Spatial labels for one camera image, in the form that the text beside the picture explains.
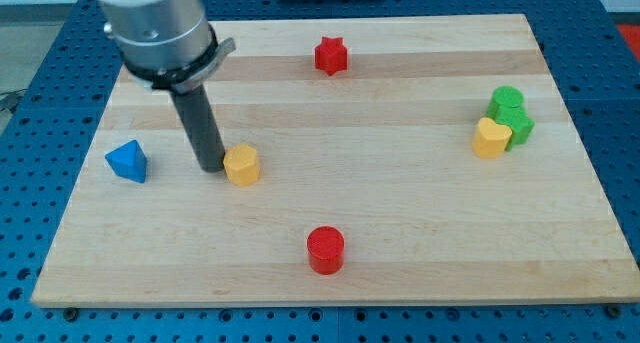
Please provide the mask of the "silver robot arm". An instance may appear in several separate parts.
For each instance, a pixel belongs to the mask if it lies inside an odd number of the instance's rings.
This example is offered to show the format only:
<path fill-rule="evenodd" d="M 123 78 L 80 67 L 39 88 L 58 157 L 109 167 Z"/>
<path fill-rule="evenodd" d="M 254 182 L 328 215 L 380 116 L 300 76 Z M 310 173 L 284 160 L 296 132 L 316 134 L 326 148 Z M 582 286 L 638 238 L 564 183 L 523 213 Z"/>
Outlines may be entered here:
<path fill-rule="evenodd" d="M 202 0 L 98 0 L 104 32 L 143 85 L 186 94 L 201 86 L 236 49 L 218 40 Z"/>

